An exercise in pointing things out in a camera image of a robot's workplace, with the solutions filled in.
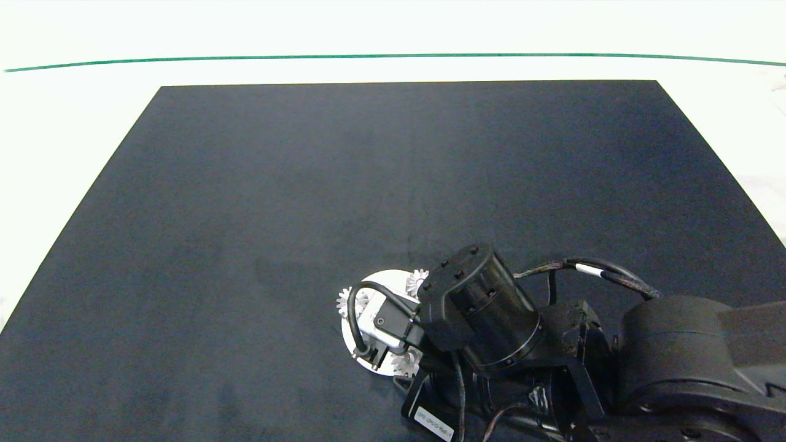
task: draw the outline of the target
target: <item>printed label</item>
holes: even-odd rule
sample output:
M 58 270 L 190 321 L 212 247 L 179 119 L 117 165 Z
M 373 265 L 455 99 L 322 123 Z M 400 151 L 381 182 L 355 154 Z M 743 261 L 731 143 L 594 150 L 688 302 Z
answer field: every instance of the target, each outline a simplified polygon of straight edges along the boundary
M 422 426 L 430 429 L 432 433 L 442 437 L 445 442 L 450 442 L 450 440 L 453 439 L 453 429 L 446 425 L 445 422 L 440 421 L 436 416 L 426 411 L 425 408 L 417 408 L 417 411 L 415 411 L 415 420 Z

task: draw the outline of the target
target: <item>white cable label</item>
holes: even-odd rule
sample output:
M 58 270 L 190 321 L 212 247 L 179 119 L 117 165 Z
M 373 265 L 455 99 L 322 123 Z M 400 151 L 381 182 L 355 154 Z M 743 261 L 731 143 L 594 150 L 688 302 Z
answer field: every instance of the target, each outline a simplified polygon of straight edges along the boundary
M 586 264 L 576 264 L 576 270 L 586 274 L 594 274 L 598 278 L 601 278 L 601 272 L 603 271 L 603 269 L 591 267 Z
M 436 416 L 426 411 L 423 407 L 418 407 L 415 411 L 415 420 L 422 426 L 430 429 L 432 433 L 441 437 L 445 442 L 450 442 L 453 439 L 453 429 L 450 428 L 445 422 L 437 419 Z

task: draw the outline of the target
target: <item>white background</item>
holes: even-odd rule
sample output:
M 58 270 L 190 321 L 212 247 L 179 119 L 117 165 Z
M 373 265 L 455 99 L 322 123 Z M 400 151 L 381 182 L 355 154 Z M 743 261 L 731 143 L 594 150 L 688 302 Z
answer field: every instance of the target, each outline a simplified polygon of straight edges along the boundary
M 785 62 L 786 3 L 0 3 L 3 69 L 347 53 L 650 53 Z M 0 74 L 0 327 L 160 86 L 496 79 L 657 79 L 786 240 L 782 67 L 523 57 L 179 61 L 9 72 Z

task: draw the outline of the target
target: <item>green line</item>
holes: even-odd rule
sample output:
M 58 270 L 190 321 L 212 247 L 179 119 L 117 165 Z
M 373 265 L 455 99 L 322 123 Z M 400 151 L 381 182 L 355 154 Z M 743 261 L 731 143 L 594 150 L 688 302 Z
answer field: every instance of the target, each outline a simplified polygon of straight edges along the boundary
M 786 67 L 786 62 L 741 60 L 737 58 L 691 57 L 687 55 L 656 55 L 651 53 L 349 53 L 344 55 L 237 55 L 226 57 L 162 57 L 131 58 L 127 60 L 81 61 L 79 63 L 47 64 L 28 68 L 6 69 L 5 72 L 38 71 L 40 69 L 95 66 L 96 64 L 151 63 L 154 61 L 214 61 L 214 60 L 305 60 L 321 58 L 457 58 L 457 57 L 618 57 L 660 58 L 665 60 L 718 61 L 721 63 L 764 64 Z

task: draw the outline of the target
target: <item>black table surface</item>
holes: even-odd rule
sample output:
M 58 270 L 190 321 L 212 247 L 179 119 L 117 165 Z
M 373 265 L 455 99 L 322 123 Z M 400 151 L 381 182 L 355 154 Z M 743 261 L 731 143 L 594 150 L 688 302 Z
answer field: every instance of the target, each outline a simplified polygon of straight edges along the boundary
M 164 87 L 0 334 L 0 433 L 435 440 L 350 358 L 335 299 L 474 241 L 512 270 L 598 256 L 665 294 L 786 293 L 783 245 L 653 81 Z M 560 291 L 610 334 L 640 302 Z

